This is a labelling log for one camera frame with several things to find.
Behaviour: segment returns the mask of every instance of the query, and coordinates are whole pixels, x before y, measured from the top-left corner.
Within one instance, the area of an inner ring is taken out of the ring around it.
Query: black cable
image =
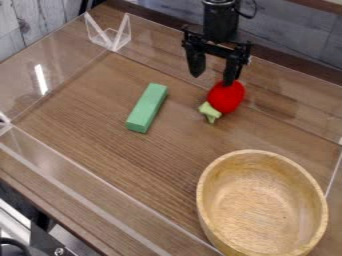
[[[25,245],[21,244],[18,241],[16,241],[16,240],[13,240],[13,239],[10,239],[10,238],[4,238],[4,237],[2,237],[2,238],[0,238],[0,245],[5,245],[5,244],[13,245],[13,246],[16,246],[17,248],[20,248],[20,249],[22,250],[25,256],[32,256],[30,253],[29,253],[29,251],[28,251],[28,248],[26,248]]]
[[[235,12],[242,16],[244,17],[246,19],[252,19],[255,16],[256,16],[256,13],[258,13],[258,4],[256,4],[256,0],[252,0],[252,3],[254,3],[254,13],[251,15],[240,12],[237,9],[235,9]]]

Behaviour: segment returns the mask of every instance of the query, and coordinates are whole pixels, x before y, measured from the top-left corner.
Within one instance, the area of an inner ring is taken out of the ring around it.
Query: green block
[[[167,87],[149,83],[125,121],[128,130],[147,133],[165,96]]]

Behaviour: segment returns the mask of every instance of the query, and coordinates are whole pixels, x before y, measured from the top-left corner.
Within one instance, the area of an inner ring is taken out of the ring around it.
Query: wooden table
[[[92,14],[104,26],[119,24],[123,16],[108,5]],[[77,26],[81,20],[64,28],[64,35],[77,34]],[[120,54],[103,53],[13,120],[20,154],[37,169],[0,150],[0,178],[103,254],[167,255],[157,251],[161,248],[171,255],[213,255],[209,249],[203,252],[200,240],[207,240],[196,217],[203,169],[233,150],[268,150],[295,160],[326,190],[340,155],[340,88],[255,58],[242,77],[248,88],[244,105],[212,126],[196,108],[207,82],[219,77],[221,61],[211,58],[207,74],[193,81],[179,32],[137,17],[132,29],[135,39]],[[57,32],[58,40],[64,32]],[[17,59],[9,59],[5,65],[14,63]],[[141,135],[128,131],[124,122],[149,82],[167,85],[169,96]],[[10,144],[10,136],[2,136],[4,143]],[[338,173],[328,197],[328,231],[310,255],[342,251],[340,185]]]

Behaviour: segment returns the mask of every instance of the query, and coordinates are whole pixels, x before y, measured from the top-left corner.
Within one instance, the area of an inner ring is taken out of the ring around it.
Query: wooden surface
[[[185,23],[184,20],[171,17],[153,10],[148,10],[143,6],[131,4],[124,0],[107,0],[107,4],[121,12],[135,14],[177,30],[181,29],[181,26]],[[270,47],[264,47],[262,44],[258,43],[252,48],[252,55],[306,74],[310,74],[311,76],[322,78],[326,81],[342,85],[340,70],[331,69],[318,63],[304,60],[300,57],[295,57],[294,55],[272,50],[270,49]]]
[[[93,10],[103,27],[119,26],[121,14],[105,6]],[[120,51],[123,56],[171,74],[203,88],[221,79],[224,60],[207,56],[207,71],[193,79],[188,73],[183,34],[144,19],[131,17],[132,42]],[[240,80],[247,87],[244,103],[283,122],[338,142],[342,135],[340,99],[338,86],[259,58],[243,69]]]
[[[2,0],[0,61],[75,19],[80,3],[81,0]]]
[[[105,20],[109,23],[111,19],[119,20],[117,12],[111,8],[103,7],[97,11],[96,18],[104,23]],[[159,48],[165,42],[169,43],[168,32],[164,31],[160,35],[160,31],[152,32],[151,28],[141,26],[136,29],[149,31],[152,37],[147,37],[147,40],[153,39],[153,47]],[[143,53],[148,54],[145,45],[136,48],[136,54],[141,55],[141,49],[145,49]],[[173,64],[179,64],[177,61],[172,63],[167,51],[161,53],[169,60],[167,63],[171,68]],[[331,105],[326,106],[326,103],[334,99],[336,93],[319,86],[326,82],[310,80],[314,85],[311,90],[307,90],[307,76],[290,70],[284,72],[284,69],[267,62],[258,61],[255,64],[247,72],[254,72],[250,76],[254,74],[258,78],[254,80],[258,88],[270,88],[278,81],[278,85],[283,86],[282,93],[298,97],[298,101],[303,100],[306,105],[320,102],[318,106],[330,109]],[[124,122],[149,82],[168,85],[169,97],[148,134],[140,135],[125,129]],[[282,93],[276,103],[288,109],[286,103],[279,103]],[[196,111],[204,96],[205,91],[199,87],[125,57],[108,53],[16,123],[42,143],[84,165],[97,177],[203,240],[204,235],[196,217],[196,182],[204,168],[217,156],[247,148],[279,153],[308,170],[324,190],[340,150],[336,144],[247,106],[242,106],[233,114],[224,117],[216,126],[208,125]],[[335,103],[340,103],[338,99],[332,100],[332,106]],[[124,208],[124,204],[113,203],[112,190],[87,175],[72,172],[71,167],[57,165],[53,156],[49,161],[49,157],[40,155],[38,152],[36,159],[41,168],[45,166],[45,175],[58,179],[109,215],[120,214],[120,218],[131,216],[129,209],[117,210]],[[26,192],[29,199],[73,230],[77,236],[92,243],[99,251],[108,255],[136,255],[137,252],[140,255],[155,255],[115,229],[96,209],[72,198],[62,187],[50,184],[4,152],[0,156],[1,179],[18,191]],[[340,226],[340,219],[332,218],[330,225]],[[161,231],[155,234],[148,234],[148,230],[144,232],[153,239],[161,234]],[[316,255],[320,256],[319,252],[326,250],[338,252],[340,246],[336,241],[338,236],[332,233],[326,244],[318,246]]]
[[[200,176],[196,202],[205,235],[227,256],[307,255],[326,231],[327,203],[315,180],[271,152],[219,157]]]
[[[258,14],[252,20],[240,18],[239,31],[244,40],[251,40],[255,44],[271,48],[279,52],[298,56],[311,62],[330,64],[340,69],[342,58],[335,58],[328,50],[339,52],[339,48],[326,41],[336,24],[338,16],[319,8],[310,8],[315,3],[332,5],[322,0],[299,1],[310,2],[311,6],[294,3],[286,0],[258,0]],[[137,1],[147,8],[179,17],[185,22],[201,24],[203,5],[196,0],[165,1],[148,0]],[[252,12],[254,3],[251,0],[242,1],[242,11]]]

